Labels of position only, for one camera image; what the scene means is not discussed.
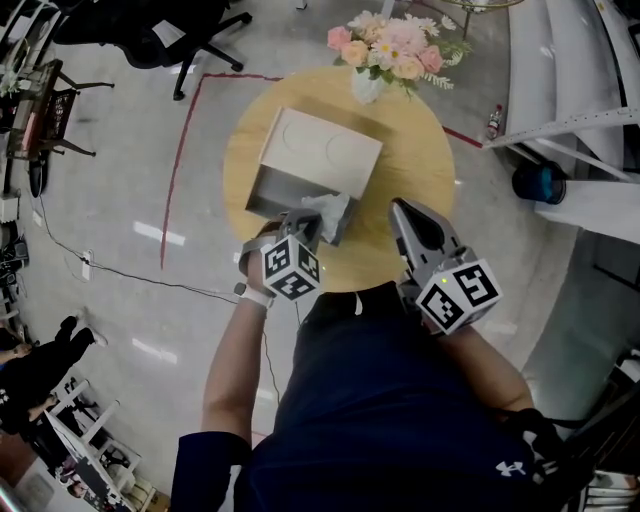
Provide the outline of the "white tissue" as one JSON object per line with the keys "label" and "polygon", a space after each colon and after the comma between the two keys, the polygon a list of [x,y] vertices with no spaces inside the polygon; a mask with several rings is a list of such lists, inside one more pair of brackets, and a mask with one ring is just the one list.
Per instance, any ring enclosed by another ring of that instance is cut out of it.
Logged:
{"label": "white tissue", "polygon": [[301,204],[304,208],[312,209],[321,215],[321,236],[326,243],[335,246],[340,243],[348,220],[350,199],[351,197],[344,193],[302,198]]}

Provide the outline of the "person's left forearm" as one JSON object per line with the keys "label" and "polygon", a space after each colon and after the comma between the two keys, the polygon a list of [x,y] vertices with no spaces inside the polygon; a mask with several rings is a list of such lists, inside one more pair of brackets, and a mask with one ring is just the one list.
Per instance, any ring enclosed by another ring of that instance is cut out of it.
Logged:
{"label": "person's left forearm", "polygon": [[201,429],[252,441],[267,309],[249,299],[237,303],[207,377]]}

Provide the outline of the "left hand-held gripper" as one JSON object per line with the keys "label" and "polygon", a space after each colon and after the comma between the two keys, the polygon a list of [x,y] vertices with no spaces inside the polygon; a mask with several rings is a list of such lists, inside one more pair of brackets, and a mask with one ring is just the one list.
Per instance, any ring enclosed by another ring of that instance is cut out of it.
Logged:
{"label": "left hand-held gripper", "polygon": [[288,211],[283,226],[300,226],[298,238],[270,234],[247,241],[240,253],[239,270],[249,277],[249,262],[260,257],[260,284],[274,296],[289,301],[317,291],[320,287],[321,265],[313,251],[321,239],[321,214],[313,209],[295,208]]}

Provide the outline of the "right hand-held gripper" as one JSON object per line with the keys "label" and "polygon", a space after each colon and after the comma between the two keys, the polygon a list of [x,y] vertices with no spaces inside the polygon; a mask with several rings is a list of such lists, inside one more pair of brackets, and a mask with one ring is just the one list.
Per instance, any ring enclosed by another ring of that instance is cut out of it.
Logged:
{"label": "right hand-held gripper", "polygon": [[[398,251],[412,271],[399,284],[404,305],[420,313],[436,333],[449,335],[476,322],[502,299],[502,290],[487,261],[468,246],[458,247],[452,225],[435,210],[413,200],[394,198],[390,223]],[[420,265],[421,248],[456,249],[433,266]]]}

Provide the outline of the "wooden tissue box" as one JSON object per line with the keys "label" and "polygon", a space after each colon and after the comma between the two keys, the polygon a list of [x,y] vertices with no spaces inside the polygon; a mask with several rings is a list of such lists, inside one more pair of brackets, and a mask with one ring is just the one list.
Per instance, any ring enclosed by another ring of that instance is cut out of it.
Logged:
{"label": "wooden tissue box", "polygon": [[301,200],[306,196],[344,193],[351,199],[343,239],[381,150],[382,143],[376,139],[280,108],[259,154],[245,209],[268,218],[304,208]]}

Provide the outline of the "black bin blue liner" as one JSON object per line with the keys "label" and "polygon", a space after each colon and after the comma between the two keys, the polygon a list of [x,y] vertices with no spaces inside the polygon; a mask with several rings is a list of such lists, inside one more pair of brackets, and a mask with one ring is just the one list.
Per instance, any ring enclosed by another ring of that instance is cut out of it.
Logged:
{"label": "black bin blue liner", "polygon": [[513,173],[512,188],[521,199],[558,205],[566,195],[567,181],[568,175],[555,162],[525,162]]}

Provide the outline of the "person's navy shirt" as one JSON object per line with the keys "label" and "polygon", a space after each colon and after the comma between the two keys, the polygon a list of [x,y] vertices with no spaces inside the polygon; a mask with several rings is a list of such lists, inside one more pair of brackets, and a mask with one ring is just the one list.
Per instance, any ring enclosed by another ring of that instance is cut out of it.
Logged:
{"label": "person's navy shirt", "polygon": [[535,407],[485,406],[393,283],[324,293],[273,432],[181,437],[171,512],[562,512],[582,471]]}

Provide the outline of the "white wall shelving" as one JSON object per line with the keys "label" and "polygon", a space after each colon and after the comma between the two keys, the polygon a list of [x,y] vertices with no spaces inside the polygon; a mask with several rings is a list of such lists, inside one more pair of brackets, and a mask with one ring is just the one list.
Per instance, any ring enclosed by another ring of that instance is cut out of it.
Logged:
{"label": "white wall shelving", "polygon": [[61,22],[50,0],[0,0],[0,74],[43,63]]}

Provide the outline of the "dark folding side table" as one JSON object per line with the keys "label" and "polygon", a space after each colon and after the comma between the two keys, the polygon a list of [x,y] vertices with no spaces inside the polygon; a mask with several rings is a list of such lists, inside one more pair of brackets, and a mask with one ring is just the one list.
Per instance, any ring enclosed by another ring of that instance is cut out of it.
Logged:
{"label": "dark folding side table", "polygon": [[66,129],[77,97],[84,89],[108,87],[110,82],[78,83],[63,72],[63,61],[36,67],[27,75],[35,89],[25,91],[8,133],[6,156],[12,160],[35,161],[42,151],[63,154],[71,150],[95,157],[95,151],[83,149],[66,139]]}

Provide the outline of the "black office chair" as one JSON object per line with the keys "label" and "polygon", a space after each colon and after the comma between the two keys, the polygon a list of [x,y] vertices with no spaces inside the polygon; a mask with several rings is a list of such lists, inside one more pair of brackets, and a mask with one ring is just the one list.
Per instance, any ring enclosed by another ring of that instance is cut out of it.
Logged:
{"label": "black office chair", "polygon": [[253,17],[242,12],[228,19],[229,0],[83,0],[66,16],[54,35],[58,45],[112,45],[123,51],[137,69],[180,65],[173,99],[182,90],[198,52],[206,51],[230,64],[235,72],[244,65],[214,47],[217,34]]}

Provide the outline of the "white slanted shelf unit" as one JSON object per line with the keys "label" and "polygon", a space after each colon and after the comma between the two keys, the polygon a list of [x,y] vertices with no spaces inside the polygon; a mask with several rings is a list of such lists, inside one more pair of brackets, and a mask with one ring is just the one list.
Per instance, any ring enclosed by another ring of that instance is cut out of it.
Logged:
{"label": "white slanted shelf unit", "polygon": [[509,25],[509,102],[490,146],[599,170],[535,212],[640,245],[640,23],[614,0],[523,0]]}

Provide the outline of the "black vacuum cleaner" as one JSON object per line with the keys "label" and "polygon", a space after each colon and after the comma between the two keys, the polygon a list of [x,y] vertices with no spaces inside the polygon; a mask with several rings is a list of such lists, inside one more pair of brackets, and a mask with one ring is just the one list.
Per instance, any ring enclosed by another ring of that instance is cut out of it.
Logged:
{"label": "black vacuum cleaner", "polygon": [[30,161],[28,168],[31,196],[38,198],[46,190],[48,183],[49,157],[41,155],[38,160]]}

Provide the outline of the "person's left hand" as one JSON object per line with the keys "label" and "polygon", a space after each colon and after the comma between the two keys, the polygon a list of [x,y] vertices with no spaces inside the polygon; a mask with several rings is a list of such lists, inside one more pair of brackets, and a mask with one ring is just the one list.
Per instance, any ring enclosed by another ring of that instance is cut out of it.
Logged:
{"label": "person's left hand", "polygon": [[262,253],[255,250],[249,253],[247,260],[247,285],[266,296],[274,297],[274,293],[263,282]]}

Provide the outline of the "black chair frame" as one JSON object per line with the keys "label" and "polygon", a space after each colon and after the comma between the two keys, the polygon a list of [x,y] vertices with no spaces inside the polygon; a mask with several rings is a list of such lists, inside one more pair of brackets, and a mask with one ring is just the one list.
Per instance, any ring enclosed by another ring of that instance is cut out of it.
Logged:
{"label": "black chair frame", "polygon": [[640,349],[616,360],[593,414],[567,448],[582,479],[562,512],[640,512]]}

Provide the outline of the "pink flower bouquet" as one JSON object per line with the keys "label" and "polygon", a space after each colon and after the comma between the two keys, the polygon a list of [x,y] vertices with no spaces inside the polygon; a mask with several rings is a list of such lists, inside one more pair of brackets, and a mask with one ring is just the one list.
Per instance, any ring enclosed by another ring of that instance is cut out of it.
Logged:
{"label": "pink flower bouquet", "polygon": [[468,42],[455,41],[456,23],[443,15],[435,20],[409,13],[386,18],[363,11],[345,25],[331,28],[327,46],[336,52],[335,63],[358,72],[370,70],[370,78],[382,78],[407,94],[425,82],[442,90],[454,84],[443,74],[471,53]]}

